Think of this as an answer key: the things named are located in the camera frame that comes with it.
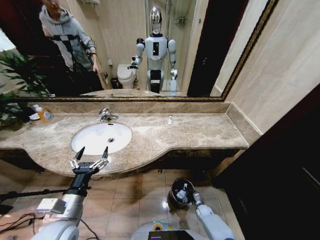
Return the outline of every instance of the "wire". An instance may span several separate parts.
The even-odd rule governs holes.
[[[88,224],[86,224],[85,221],[83,221],[82,219],[80,219],[81,222],[83,222],[83,224],[89,229],[90,232],[93,233],[93,237],[89,237],[87,238],[86,240],[90,240],[90,239],[97,239],[97,240],[100,240],[100,238],[98,237],[98,235],[88,226]]]
[[[32,218],[28,218],[28,219],[25,219],[23,220],[22,222],[19,222],[20,220],[24,219],[25,217],[27,216],[32,216]],[[36,234],[36,231],[35,231],[35,220],[36,219],[43,219],[44,217],[36,217],[36,214],[34,212],[31,212],[31,213],[27,213],[27,214],[23,214],[18,220],[16,221],[13,221],[13,222],[8,222],[8,223],[5,223],[5,224],[2,224],[0,225],[0,227],[3,227],[5,225],[10,225],[8,227],[6,227],[5,229],[2,229],[0,230],[0,234],[3,234],[7,231],[10,231],[10,230],[14,230],[16,229],[17,227],[19,227],[21,224],[24,224],[25,222],[28,222],[29,221],[29,225],[32,223],[32,231],[33,231],[33,234],[35,235]]]

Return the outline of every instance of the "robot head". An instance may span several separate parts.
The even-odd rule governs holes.
[[[153,34],[159,34],[161,30],[162,15],[158,6],[153,6],[150,12],[150,21]]]

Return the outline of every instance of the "chrome faucet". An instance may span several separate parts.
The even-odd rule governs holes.
[[[110,110],[107,108],[102,109],[99,112],[99,117],[101,117],[100,122],[104,122],[105,120],[116,120],[119,117],[111,114]]]

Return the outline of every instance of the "soap dispenser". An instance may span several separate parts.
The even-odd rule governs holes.
[[[43,123],[48,123],[53,119],[53,114],[40,107],[38,104],[33,105]]]

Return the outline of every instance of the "gold mirror frame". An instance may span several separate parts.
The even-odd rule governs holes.
[[[236,81],[240,71],[246,63],[251,51],[253,50],[259,36],[261,35],[269,17],[271,16],[278,0],[269,0],[256,23],[253,32],[246,43],[246,46],[233,69],[220,97],[17,97],[17,102],[223,102],[230,92],[234,82]]]

